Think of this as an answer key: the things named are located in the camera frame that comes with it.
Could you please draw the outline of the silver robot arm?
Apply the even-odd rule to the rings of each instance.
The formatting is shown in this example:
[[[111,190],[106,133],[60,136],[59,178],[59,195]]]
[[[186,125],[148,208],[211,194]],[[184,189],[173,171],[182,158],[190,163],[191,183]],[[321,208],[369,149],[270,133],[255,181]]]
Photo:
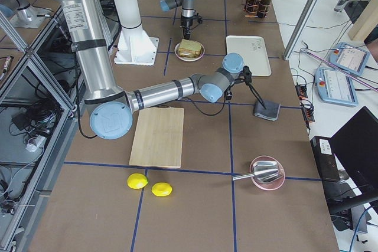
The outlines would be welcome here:
[[[189,40],[193,22],[202,23],[202,17],[194,9],[195,0],[160,0],[160,8],[164,12],[181,7],[180,27],[183,29],[183,37]]]
[[[115,81],[112,63],[101,25],[97,0],[56,0],[62,6],[72,44],[84,82],[84,103],[90,127],[103,139],[125,135],[133,123],[133,113],[148,107],[200,93],[216,102],[234,85],[243,70],[239,54],[225,56],[222,65],[211,75],[194,74],[132,92],[124,91]],[[121,25],[116,58],[121,64],[152,65],[158,39],[144,31],[137,0],[114,0]]]

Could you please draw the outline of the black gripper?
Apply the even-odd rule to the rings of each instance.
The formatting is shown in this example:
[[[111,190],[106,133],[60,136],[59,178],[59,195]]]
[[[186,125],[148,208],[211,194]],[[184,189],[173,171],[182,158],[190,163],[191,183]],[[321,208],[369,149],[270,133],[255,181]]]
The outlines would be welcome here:
[[[193,21],[195,20],[195,16],[185,17],[181,16],[181,28],[183,29],[183,39],[187,40],[191,37],[191,26],[193,25]]]
[[[231,91],[231,88],[227,88],[225,91],[224,91],[224,99],[225,100],[231,100],[233,97],[233,93]]]

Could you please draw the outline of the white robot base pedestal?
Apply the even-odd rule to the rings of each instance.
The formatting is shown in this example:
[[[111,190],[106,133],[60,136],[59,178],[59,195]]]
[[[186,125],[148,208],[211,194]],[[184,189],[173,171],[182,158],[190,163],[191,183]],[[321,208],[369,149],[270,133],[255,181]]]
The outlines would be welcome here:
[[[116,64],[152,66],[158,38],[149,37],[142,26],[138,0],[114,0],[121,24]]]

